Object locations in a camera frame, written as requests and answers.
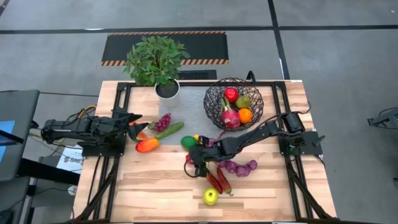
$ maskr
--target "concrete floor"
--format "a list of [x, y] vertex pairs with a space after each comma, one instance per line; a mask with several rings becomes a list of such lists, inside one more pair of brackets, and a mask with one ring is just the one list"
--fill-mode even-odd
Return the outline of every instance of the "concrete floor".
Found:
[[[398, 24], [391, 0], [275, 0], [280, 26]], [[271, 26], [266, 0], [11, 0], [1, 30], [184, 26]], [[273, 31], [227, 32], [230, 63], [218, 77], [281, 79]], [[367, 118], [398, 106], [398, 30], [281, 31], [291, 79], [302, 79], [320, 134], [338, 216], [396, 223], [397, 132], [370, 128]], [[121, 67], [101, 67], [106, 34], [0, 35], [1, 90], [39, 89], [97, 95], [103, 80], [127, 80]], [[41, 95], [35, 120], [65, 119], [96, 98]], [[28, 141], [24, 157], [52, 151]], [[46, 218], [58, 214], [59, 220]], [[38, 210], [34, 223], [62, 222], [69, 206]]]

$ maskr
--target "table leg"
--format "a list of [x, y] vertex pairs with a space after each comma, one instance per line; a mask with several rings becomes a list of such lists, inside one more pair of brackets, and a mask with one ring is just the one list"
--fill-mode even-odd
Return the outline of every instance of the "table leg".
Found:
[[19, 164], [18, 176], [35, 177], [72, 185], [78, 185], [80, 178], [80, 174], [23, 158]]

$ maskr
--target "wooden table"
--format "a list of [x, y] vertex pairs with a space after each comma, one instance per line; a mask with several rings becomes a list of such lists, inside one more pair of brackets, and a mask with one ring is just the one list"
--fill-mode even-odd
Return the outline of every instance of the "wooden table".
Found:
[[[99, 94], [96, 115], [111, 116], [116, 95], [116, 81], [105, 81]], [[304, 85], [301, 81], [286, 81], [292, 111], [308, 109]], [[271, 88], [259, 86], [264, 100], [262, 120], [275, 115]], [[134, 87], [128, 112], [143, 114], [140, 122], [158, 119], [159, 100], [153, 87]], [[282, 95], [279, 94], [281, 108]], [[310, 113], [300, 115], [306, 129], [313, 129]], [[217, 221], [293, 221], [294, 212], [287, 180], [284, 158], [279, 153], [277, 138], [268, 138], [246, 147], [233, 160], [246, 163], [256, 159], [257, 170], [248, 177], [225, 173], [234, 196], [219, 195], [218, 203], [207, 206], [201, 199], [203, 191], [211, 187], [204, 178], [193, 179], [185, 175], [183, 162], [187, 154], [181, 146], [160, 146], [156, 150], [139, 154], [133, 141], [126, 143], [120, 159], [113, 202], [112, 222], [217, 222]], [[309, 191], [327, 213], [336, 216], [328, 180], [322, 163], [314, 156], [302, 156]], [[85, 159], [73, 206], [78, 215], [86, 207], [91, 179], [97, 157]], [[100, 178], [98, 166], [95, 194]], [[301, 214], [305, 217], [302, 194], [297, 189]], [[104, 217], [106, 197], [101, 204], [100, 218]]]

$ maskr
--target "yellow black hazard stripe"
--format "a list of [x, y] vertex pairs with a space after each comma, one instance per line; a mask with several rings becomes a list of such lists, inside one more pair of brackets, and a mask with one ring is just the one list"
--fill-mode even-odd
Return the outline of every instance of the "yellow black hazard stripe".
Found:
[[225, 31], [182, 31], [182, 32], [125, 32], [108, 35], [170, 35], [170, 34], [225, 34]]
[[[102, 66], [124, 66], [125, 60], [107, 60], [102, 61]], [[181, 65], [226, 65], [229, 60], [226, 59], [183, 59]]]

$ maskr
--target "wire fruit bowl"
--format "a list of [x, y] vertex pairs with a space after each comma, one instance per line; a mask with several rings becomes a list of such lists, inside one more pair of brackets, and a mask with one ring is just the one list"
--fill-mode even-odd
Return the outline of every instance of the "wire fruit bowl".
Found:
[[[239, 96], [250, 97], [250, 107], [248, 109], [251, 110], [252, 119], [248, 123], [241, 123], [238, 129], [227, 128], [221, 117], [223, 112], [221, 98], [224, 97], [224, 91], [228, 87], [235, 88]], [[260, 120], [264, 102], [259, 90], [251, 83], [240, 78], [224, 78], [207, 89], [205, 98], [203, 99], [203, 106], [205, 107], [207, 117], [211, 119], [215, 126], [225, 131], [236, 132], [250, 128]], [[235, 111], [239, 111], [234, 103], [231, 103], [231, 108]]]

